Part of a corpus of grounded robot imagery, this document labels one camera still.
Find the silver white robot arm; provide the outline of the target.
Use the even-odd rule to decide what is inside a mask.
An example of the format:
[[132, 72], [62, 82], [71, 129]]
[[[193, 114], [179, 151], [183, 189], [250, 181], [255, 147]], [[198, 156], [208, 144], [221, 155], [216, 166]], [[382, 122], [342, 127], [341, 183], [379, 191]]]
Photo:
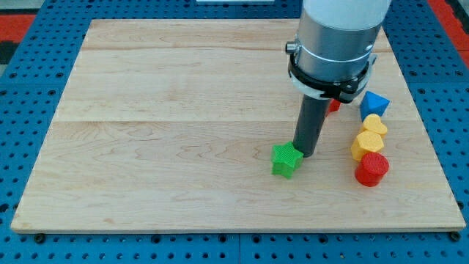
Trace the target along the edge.
[[286, 44], [293, 85], [316, 99], [350, 103], [365, 88], [389, 0], [304, 0], [295, 39]]

